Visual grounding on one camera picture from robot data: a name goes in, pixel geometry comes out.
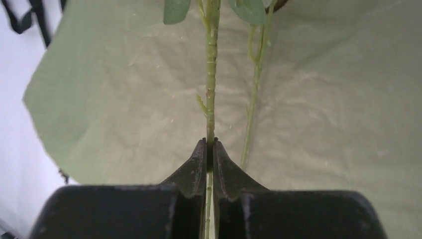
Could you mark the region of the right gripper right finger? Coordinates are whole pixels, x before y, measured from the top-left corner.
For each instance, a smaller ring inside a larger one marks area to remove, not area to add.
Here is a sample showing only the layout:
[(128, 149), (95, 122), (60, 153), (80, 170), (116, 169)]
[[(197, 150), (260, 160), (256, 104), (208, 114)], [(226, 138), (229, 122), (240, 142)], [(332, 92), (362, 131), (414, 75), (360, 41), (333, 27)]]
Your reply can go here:
[(213, 144), (218, 239), (385, 239), (372, 204), (349, 190), (270, 190)]

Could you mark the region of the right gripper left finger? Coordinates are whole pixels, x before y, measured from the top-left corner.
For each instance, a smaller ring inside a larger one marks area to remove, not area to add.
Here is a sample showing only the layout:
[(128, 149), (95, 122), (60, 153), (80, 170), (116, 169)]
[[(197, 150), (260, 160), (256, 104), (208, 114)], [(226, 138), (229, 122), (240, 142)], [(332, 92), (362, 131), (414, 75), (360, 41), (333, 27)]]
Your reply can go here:
[(71, 185), (45, 203), (31, 239), (202, 239), (207, 142), (159, 184)]

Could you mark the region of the two-sided peach green wrapping paper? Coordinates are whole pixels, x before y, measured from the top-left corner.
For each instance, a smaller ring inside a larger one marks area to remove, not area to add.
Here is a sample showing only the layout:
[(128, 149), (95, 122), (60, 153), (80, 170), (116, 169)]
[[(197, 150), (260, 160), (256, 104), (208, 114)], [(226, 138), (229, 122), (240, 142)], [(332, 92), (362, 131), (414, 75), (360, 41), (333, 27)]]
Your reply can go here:
[[(195, 3), (71, 0), (24, 94), (48, 155), (83, 184), (158, 183), (206, 135)], [(422, 3), (290, 0), (274, 14), (247, 172), (271, 189), (349, 189), (391, 239), (422, 236)]]

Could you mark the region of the white fake flower stem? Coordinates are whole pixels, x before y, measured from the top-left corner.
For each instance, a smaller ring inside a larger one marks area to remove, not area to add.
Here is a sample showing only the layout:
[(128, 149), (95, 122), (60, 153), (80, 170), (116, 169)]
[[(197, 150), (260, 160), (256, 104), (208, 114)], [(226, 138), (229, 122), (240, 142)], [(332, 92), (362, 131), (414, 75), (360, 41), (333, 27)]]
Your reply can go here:
[(254, 64), (254, 76), (251, 87), (251, 98), (246, 105), (246, 132), (240, 160), (240, 168), (246, 170), (249, 153), (255, 107), (264, 65), (267, 46), (271, 45), (269, 33), (275, 12), (286, 5), (287, 0), (230, 0), (233, 12), (243, 21), (249, 23), (247, 49), (248, 58)]

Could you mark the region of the yellow fake flower stem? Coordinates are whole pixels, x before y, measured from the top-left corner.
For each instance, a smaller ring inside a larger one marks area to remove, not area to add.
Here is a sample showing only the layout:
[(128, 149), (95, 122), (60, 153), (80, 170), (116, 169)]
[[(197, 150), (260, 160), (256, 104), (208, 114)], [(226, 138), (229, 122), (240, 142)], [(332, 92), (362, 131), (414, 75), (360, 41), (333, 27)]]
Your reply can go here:
[(206, 99), (203, 101), (197, 96), (197, 103), (206, 117), (207, 135), (198, 142), (191, 157), (162, 182), (163, 185), (174, 186), (178, 191), (172, 216), (173, 239), (210, 237), (215, 140), (215, 75), (221, 2), (198, 0), (196, 5), (206, 31)]

